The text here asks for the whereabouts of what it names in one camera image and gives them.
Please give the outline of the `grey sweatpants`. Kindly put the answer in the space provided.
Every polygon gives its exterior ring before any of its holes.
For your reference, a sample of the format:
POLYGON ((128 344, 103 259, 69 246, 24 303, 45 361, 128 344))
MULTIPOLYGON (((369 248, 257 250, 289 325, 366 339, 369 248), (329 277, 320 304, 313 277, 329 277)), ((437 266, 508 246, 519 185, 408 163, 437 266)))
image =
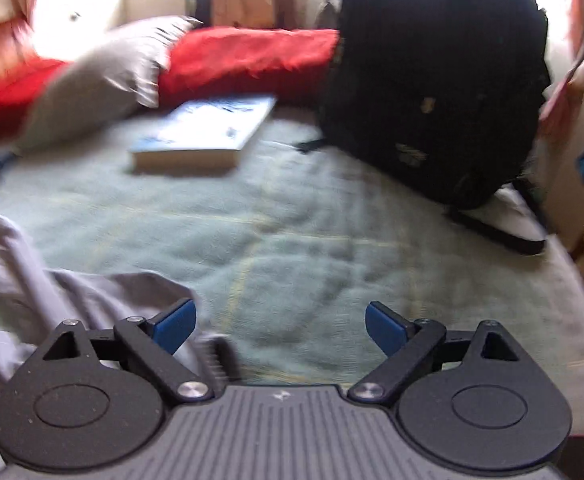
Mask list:
POLYGON ((240 370, 194 290, 149 271, 50 270, 0 216, 0 303, 21 329, 0 329, 0 479, 226 474, 235 405, 226 388, 240 370), (208 401, 165 402, 114 336, 116 322, 180 299, 194 300, 196 326, 173 356, 211 386, 208 401))

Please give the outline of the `red smartphone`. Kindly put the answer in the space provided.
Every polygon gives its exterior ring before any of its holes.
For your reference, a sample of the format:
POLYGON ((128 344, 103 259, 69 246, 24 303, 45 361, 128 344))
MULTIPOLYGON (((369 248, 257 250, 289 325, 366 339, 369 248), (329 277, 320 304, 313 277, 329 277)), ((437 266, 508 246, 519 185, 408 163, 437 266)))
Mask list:
POLYGON ((584 480, 584 435, 568 437, 557 468, 569 480, 584 480))

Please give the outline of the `white blue paperback book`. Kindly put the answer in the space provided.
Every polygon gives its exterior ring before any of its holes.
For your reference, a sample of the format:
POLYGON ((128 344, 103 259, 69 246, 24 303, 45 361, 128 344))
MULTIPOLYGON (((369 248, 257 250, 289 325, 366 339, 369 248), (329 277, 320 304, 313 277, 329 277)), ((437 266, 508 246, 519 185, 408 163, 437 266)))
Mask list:
POLYGON ((275 96, 233 96, 182 104, 132 145, 134 169, 147 174, 231 170, 276 102, 275 96))

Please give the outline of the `grey-green plaid pillow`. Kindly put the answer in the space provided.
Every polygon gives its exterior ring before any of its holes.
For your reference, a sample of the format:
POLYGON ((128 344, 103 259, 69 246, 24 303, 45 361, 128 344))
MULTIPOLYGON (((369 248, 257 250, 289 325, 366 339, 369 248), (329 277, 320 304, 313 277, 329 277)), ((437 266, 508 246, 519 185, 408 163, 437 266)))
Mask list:
POLYGON ((25 155, 158 107, 158 77, 169 69, 171 48, 202 26, 191 16, 166 15, 111 30, 46 84, 14 150, 25 155))

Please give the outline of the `black backpack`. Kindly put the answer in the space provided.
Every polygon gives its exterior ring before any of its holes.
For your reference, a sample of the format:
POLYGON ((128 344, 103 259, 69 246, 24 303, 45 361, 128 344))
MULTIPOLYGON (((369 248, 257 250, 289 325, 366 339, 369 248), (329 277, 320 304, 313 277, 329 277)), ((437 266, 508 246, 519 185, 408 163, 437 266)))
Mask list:
POLYGON ((544 90, 548 19, 537 0, 342 0, 318 107, 320 136, 526 256, 546 242, 476 217, 523 179, 544 90))

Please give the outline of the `orange curtain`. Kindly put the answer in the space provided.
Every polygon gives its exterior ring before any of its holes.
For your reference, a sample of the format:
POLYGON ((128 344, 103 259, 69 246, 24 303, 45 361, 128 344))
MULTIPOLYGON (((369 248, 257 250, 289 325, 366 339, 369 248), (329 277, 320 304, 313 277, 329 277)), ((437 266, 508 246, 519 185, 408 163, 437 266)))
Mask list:
POLYGON ((567 36, 572 65, 553 90, 539 117, 538 134, 552 144, 567 140, 584 102, 584 0, 567 0, 567 36))

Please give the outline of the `red duvet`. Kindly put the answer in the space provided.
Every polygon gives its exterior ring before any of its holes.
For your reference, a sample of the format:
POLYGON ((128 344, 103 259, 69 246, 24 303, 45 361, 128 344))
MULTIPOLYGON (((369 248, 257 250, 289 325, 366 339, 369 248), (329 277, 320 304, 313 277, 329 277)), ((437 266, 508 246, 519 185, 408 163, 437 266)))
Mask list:
MULTIPOLYGON (((157 76, 157 102, 170 110, 192 100, 272 93, 285 104, 311 104, 339 40, 334 29, 213 27, 188 32, 169 49, 157 76)), ((25 125, 36 102, 76 62, 38 58, 0 78, 0 140, 25 125)))

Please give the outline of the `cardboard box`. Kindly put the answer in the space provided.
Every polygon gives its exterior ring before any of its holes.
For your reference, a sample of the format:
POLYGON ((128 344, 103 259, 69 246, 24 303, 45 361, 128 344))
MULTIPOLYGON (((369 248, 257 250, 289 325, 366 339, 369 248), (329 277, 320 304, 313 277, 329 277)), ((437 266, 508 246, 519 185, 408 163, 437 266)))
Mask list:
POLYGON ((211 24, 255 29, 301 29, 308 0, 211 0, 211 24))

